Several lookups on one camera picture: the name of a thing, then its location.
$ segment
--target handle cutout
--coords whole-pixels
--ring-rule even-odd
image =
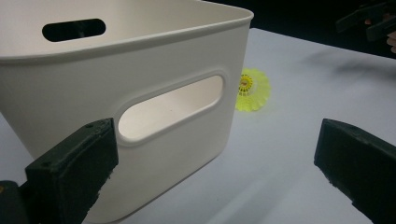
[[[133,105],[120,117],[120,134],[130,142],[144,140],[213,105],[223,79],[208,77]]]
[[[43,27],[43,36],[50,42],[62,42],[102,35],[106,25],[99,19],[50,23]]]

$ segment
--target black object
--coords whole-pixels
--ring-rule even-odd
[[[353,13],[345,16],[335,23],[338,33],[370,20],[372,25],[366,29],[368,41],[376,41],[396,31],[396,18],[384,21],[386,14],[394,14],[396,11],[396,0],[372,1],[360,6]]]
[[[314,164],[375,224],[396,223],[396,147],[344,122],[324,119]]]
[[[0,223],[80,224],[118,162],[113,119],[81,127],[28,165],[20,188],[0,181]]]

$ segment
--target dark background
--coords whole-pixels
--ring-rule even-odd
[[[341,34],[335,22],[352,13],[369,0],[293,1],[293,0],[207,0],[243,7],[254,13],[251,28],[263,29],[343,49],[395,58],[384,37],[375,42],[366,40],[364,23]]]

